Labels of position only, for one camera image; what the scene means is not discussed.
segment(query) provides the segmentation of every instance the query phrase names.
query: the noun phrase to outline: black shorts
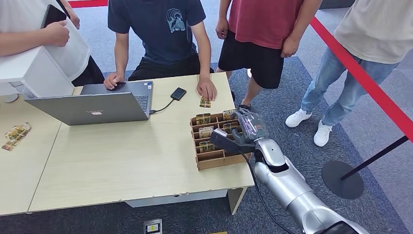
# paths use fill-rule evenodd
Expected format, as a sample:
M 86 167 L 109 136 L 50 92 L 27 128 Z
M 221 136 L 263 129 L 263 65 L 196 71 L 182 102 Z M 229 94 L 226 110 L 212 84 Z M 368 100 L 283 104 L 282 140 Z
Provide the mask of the black shorts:
M 222 45 L 218 67 L 224 71 L 251 68 L 255 82 L 265 89 L 276 89 L 280 83 L 284 58 L 281 50 L 235 40 L 228 30 Z
M 142 58 L 128 81 L 199 75 L 200 69 L 198 54 L 173 64 L 160 64 Z M 214 70 L 210 68 L 209 72 L 214 73 Z
M 72 84 L 77 87 L 86 84 L 103 84 L 104 81 L 105 78 L 103 77 L 100 68 L 97 66 L 92 56 L 90 56 L 88 66 L 78 78 L 72 81 Z

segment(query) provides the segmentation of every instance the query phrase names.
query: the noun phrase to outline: blue jeans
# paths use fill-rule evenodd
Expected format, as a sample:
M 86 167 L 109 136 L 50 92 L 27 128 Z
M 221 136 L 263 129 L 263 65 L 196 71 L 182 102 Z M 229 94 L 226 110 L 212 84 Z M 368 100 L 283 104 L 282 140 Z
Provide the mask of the blue jeans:
M 383 82 L 390 72 L 398 66 L 398 63 L 384 64 L 365 61 L 356 56 L 353 56 L 353 58 L 377 84 Z M 301 109 L 306 111 L 307 114 L 311 113 L 327 91 L 328 86 L 334 83 L 345 70 L 346 68 L 343 64 L 341 64 L 333 52 L 327 48 L 321 59 L 317 77 L 310 83 L 302 99 Z M 356 79 L 354 79 L 350 73 L 347 73 L 344 89 L 338 100 L 328 108 L 327 113 L 321 120 L 322 124 L 334 126 L 342 121 L 344 117 L 354 109 L 360 97 L 365 94 L 366 91 Z

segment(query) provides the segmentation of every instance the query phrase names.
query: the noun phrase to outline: forearm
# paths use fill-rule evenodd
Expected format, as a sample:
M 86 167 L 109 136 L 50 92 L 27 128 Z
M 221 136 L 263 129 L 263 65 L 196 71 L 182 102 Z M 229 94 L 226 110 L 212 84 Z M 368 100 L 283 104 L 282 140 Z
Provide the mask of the forearm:
M 290 37 L 297 40 L 301 39 L 302 35 L 310 24 L 311 19 L 319 9 L 321 2 L 322 0 L 304 0 L 296 24 L 294 26 L 294 30 L 290 34 Z
M 219 18 L 225 18 L 228 12 L 229 4 L 231 0 L 221 0 L 220 1 L 220 10 L 219 10 Z
M 128 65 L 129 60 L 129 42 L 119 42 L 115 43 L 115 64 L 116 73 L 118 75 L 125 75 L 126 65 Z
M 63 4 L 63 6 L 66 8 L 66 10 L 73 10 L 72 6 L 70 6 L 69 2 L 67 0 L 60 0 Z
M 0 56 L 18 54 L 46 44 L 44 29 L 23 33 L 0 33 Z
M 209 77 L 209 70 L 211 66 L 211 43 L 208 36 L 202 37 L 197 41 L 199 50 L 199 63 L 201 69 L 199 72 L 200 77 Z

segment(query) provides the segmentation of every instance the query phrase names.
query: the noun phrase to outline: stanchion base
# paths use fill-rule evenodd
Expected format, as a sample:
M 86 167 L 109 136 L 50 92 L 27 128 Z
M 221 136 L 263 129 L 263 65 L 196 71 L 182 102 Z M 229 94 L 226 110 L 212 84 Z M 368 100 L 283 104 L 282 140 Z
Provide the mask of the stanchion base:
M 345 199 L 359 198 L 364 192 L 364 182 L 359 173 L 345 180 L 340 178 L 351 171 L 352 166 L 340 161 L 330 161 L 322 169 L 325 185 L 337 196 Z

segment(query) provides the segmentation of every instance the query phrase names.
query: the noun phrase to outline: red barrier rope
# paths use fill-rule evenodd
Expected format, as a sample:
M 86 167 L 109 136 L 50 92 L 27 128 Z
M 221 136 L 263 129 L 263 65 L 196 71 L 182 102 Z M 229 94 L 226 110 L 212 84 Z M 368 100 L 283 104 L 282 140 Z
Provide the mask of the red barrier rope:
M 69 4 L 73 8 L 107 6 L 108 0 L 76 0 L 69 1 Z
M 108 0 L 70 1 L 73 8 L 107 6 Z M 399 129 L 413 142 L 413 121 L 393 102 L 389 96 L 374 82 L 366 71 L 353 59 L 346 49 L 328 32 L 321 22 L 314 17 L 311 26 L 347 68 L 360 85 L 370 94 L 380 108 L 390 117 Z

